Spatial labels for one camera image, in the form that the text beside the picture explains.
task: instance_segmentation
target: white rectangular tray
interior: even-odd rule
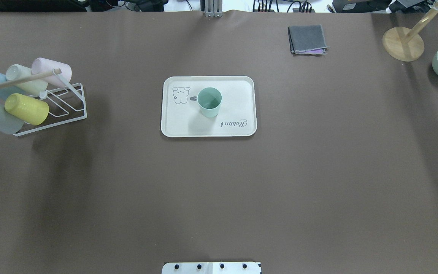
[[[200,112],[198,93],[206,88],[222,95],[219,114]],[[254,83],[248,76],[175,76],[163,84],[162,132],[167,137],[238,137],[256,132]]]

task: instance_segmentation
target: gray towel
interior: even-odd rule
[[[292,54],[324,55],[325,49],[328,48],[325,44],[322,25],[290,26],[288,36]]]

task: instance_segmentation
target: cartoon bear drawing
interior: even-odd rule
[[[185,104],[187,102],[190,88],[172,88],[175,104]]]

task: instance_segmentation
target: table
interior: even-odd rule
[[[381,43],[420,16],[0,13],[0,71],[70,64],[88,111],[0,134],[0,273],[438,273],[438,16],[417,61]],[[292,56],[309,24],[328,54]],[[165,137],[163,82],[194,75],[251,77],[257,132]]]

